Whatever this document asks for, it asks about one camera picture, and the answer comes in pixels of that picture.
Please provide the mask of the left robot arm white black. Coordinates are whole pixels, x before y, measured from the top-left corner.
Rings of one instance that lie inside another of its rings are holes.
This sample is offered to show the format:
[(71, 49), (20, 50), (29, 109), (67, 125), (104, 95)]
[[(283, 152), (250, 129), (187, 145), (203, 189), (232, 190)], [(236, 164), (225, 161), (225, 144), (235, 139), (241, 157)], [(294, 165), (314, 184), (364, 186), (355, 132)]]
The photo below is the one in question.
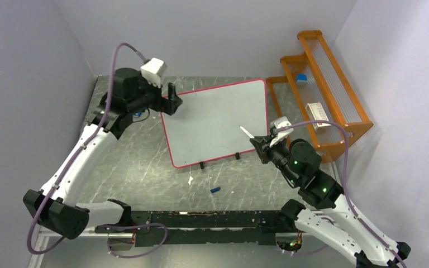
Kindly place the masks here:
[(40, 190), (28, 190), (23, 202), (37, 224), (73, 240), (86, 228), (111, 225), (125, 232), (133, 224), (131, 207), (119, 200), (81, 203), (80, 194), (105, 153), (133, 124), (135, 113), (153, 110), (173, 115), (183, 103), (174, 83), (162, 85), (132, 68), (115, 71), (105, 93), (84, 125), (79, 141), (55, 175)]

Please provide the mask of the blue marker cap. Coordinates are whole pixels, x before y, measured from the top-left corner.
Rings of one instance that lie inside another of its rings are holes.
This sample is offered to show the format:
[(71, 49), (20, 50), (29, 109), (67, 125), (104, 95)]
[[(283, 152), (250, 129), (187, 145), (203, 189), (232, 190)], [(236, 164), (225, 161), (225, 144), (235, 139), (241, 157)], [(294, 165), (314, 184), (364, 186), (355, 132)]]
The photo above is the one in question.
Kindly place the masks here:
[(220, 188), (220, 187), (215, 187), (215, 188), (211, 189), (211, 190), (210, 190), (210, 192), (211, 192), (211, 193), (215, 193), (215, 192), (218, 192), (218, 191), (220, 191), (220, 190), (221, 190), (221, 188)]

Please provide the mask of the pink framed whiteboard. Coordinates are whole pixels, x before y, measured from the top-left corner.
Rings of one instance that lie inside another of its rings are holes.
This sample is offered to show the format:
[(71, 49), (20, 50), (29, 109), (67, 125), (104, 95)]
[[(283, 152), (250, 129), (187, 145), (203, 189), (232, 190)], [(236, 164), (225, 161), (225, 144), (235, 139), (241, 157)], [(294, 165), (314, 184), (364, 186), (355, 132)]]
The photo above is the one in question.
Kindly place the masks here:
[(183, 103), (176, 113), (161, 117), (175, 168), (253, 151), (249, 137), (239, 126), (255, 136), (268, 133), (264, 79), (192, 90), (179, 96)]

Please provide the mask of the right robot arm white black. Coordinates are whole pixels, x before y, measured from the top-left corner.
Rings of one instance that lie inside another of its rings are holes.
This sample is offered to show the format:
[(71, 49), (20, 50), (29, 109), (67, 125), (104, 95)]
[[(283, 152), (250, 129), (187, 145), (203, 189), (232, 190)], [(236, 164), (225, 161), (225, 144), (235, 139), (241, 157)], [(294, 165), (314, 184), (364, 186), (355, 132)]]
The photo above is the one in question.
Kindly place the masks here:
[(250, 139), (262, 163), (273, 163), (307, 204), (334, 220), (330, 224), (291, 199), (280, 210), (282, 229), (315, 236), (356, 267), (398, 267), (407, 259), (411, 247), (386, 236), (347, 202), (343, 187), (320, 169), (321, 157), (309, 142), (296, 139), (287, 146), (273, 141), (272, 135)]

